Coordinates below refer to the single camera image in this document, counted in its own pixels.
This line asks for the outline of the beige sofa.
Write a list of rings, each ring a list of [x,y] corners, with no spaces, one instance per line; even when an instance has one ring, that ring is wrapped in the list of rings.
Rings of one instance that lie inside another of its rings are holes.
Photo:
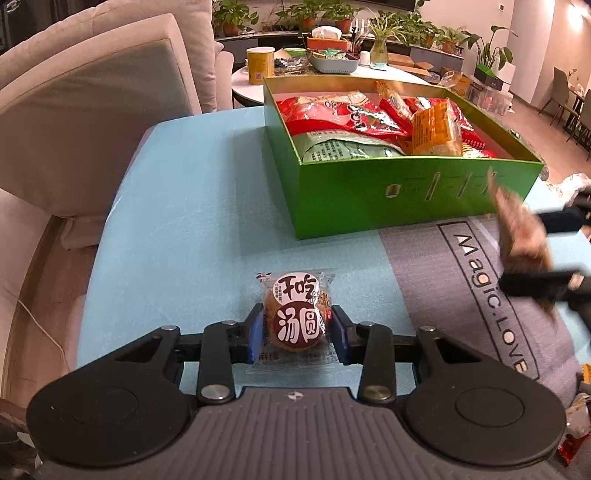
[[[1,58],[1,187],[96,245],[144,133],[228,110],[232,55],[209,1],[106,1]]]

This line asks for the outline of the orange tissue box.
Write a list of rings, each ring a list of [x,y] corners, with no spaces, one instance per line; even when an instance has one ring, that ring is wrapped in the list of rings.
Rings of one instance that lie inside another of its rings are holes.
[[[342,31],[334,26],[315,27],[305,42],[308,49],[315,51],[335,49],[346,52],[349,49],[349,42],[342,37]]]

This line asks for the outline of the round brown cookie packet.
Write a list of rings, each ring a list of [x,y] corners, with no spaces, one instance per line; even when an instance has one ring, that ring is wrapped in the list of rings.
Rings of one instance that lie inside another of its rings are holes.
[[[249,372],[274,375],[320,371],[335,364],[331,345],[332,280],[326,269],[262,272],[263,346]]]

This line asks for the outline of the white round table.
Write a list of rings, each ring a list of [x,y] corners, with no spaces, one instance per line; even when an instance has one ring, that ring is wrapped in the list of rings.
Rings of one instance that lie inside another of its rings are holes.
[[[349,75],[293,75],[266,78],[264,85],[249,84],[245,67],[231,75],[233,97],[242,106],[259,106],[266,102],[266,94],[287,98],[298,94],[325,94],[359,90],[370,97],[377,95],[377,80],[394,82],[404,95],[425,93],[431,85],[401,69],[388,66],[386,71],[359,66]]]

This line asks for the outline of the blue snack tray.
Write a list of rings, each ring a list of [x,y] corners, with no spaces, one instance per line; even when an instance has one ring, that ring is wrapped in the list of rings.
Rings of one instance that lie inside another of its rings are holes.
[[[308,62],[322,74],[349,75],[356,71],[359,60],[338,49],[308,50]]]

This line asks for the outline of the grey dining chair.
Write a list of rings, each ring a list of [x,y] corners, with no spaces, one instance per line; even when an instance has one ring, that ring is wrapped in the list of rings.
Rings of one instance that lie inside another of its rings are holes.
[[[554,68],[553,71],[549,99],[538,112],[542,113],[551,103],[557,106],[551,123],[559,123],[564,114],[568,113],[569,116],[564,129],[569,133],[573,133],[576,130],[582,111],[583,99],[570,89],[567,74],[558,68]]]

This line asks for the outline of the green cardboard box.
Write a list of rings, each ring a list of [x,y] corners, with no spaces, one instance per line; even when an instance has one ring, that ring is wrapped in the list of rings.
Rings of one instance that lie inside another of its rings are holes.
[[[401,156],[304,163],[276,105],[266,94],[264,118],[294,235],[311,239],[491,213],[487,172],[526,197],[544,165],[521,139],[449,89],[431,85],[403,96],[454,101],[497,157]]]

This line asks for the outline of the glass vase with plant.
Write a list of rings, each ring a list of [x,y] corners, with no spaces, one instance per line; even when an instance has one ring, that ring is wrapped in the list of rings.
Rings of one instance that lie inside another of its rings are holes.
[[[386,70],[389,62],[388,40],[406,42],[404,20],[396,12],[379,12],[370,18],[369,31],[374,36],[374,44],[370,48],[370,66]]]

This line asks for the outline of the orange cake snack packet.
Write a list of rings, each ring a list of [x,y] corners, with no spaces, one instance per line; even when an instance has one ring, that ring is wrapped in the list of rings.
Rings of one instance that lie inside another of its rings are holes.
[[[412,153],[461,157],[463,142],[456,104],[448,98],[408,97],[413,113]]]

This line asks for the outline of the green snack packet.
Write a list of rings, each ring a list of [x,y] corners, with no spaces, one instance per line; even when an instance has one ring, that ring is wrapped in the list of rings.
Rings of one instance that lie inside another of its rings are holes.
[[[394,158],[405,153],[397,145],[344,130],[321,130],[291,137],[304,163]]]

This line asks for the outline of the brown nut snack packet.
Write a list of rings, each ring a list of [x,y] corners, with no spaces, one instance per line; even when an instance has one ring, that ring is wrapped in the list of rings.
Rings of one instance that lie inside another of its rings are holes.
[[[523,204],[519,194],[487,172],[488,192],[497,212],[500,259],[505,273],[546,273],[553,269],[547,231],[540,218]]]

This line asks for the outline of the large red rice cracker bag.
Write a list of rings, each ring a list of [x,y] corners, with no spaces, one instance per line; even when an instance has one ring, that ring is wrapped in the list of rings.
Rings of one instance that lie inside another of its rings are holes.
[[[391,117],[368,96],[294,96],[276,102],[291,136],[318,131],[346,131],[396,143],[411,137],[410,128]]]

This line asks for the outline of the red pleated snack packet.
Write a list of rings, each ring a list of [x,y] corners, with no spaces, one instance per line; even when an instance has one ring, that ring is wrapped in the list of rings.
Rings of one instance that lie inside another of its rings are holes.
[[[460,129],[462,156],[464,158],[496,158],[497,155],[487,147],[484,139],[466,118],[460,107],[452,100],[450,100],[450,105]]]

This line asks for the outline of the light blue play mat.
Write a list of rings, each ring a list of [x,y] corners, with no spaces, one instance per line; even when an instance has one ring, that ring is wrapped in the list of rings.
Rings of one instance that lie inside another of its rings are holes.
[[[583,322],[566,307],[550,321],[525,299],[495,320],[500,296],[476,301],[452,239],[476,239],[479,265],[498,273],[497,225],[486,217],[297,240],[263,108],[162,123],[140,142],[107,217],[78,364],[161,326],[194,333],[242,320],[259,301],[260,273],[329,270],[332,299],[354,321],[403,335],[435,326],[569,403],[590,359]]]

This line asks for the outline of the beige cake snack packet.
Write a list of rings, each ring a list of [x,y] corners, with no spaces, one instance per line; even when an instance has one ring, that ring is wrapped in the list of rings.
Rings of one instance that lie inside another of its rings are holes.
[[[390,83],[383,80],[377,80],[376,88],[380,96],[381,108],[384,109],[394,120],[408,122],[413,120],[413,112]]]

